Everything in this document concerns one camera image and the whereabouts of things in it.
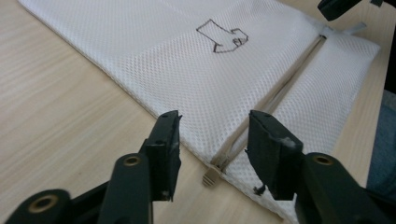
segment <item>black drawn symbol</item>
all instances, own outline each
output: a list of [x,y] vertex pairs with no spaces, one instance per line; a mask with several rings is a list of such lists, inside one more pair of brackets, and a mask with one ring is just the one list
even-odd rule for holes
[[234,51],[248,42],[248,35],[239,28],[228,31],[212,20],[205,22],[196,31],[215,42],[215,47],[213,48],[215,53]]

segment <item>wooden table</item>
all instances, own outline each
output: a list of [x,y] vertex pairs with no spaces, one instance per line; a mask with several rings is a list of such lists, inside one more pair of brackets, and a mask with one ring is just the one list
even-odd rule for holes
[[[322,20],[318,1],[284,0]],[[359,35],[381,45],[336,145],[337,157],[365,185],[389,60],[396,10],[366,1],[332,27],[359,21]],[[72,197],[110,177],[115,160],[136,152],[155,119],[103,71],[25,11],[0,1],[0,222],[27,197],[67,189]],[[155,203],[156,223],[279,223],[225,181],[206,189],[206,168],[186,148],[173,203]]]

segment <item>zipper pull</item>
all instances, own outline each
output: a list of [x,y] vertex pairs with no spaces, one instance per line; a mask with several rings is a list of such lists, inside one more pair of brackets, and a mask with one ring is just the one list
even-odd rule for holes
[[205,187],[211,188],[216,185],[216,182],[218,181],[220,175],[221,175],[220,168],[215,165],[210,165],[209,169],[204,174],[202,183],[204,184]]

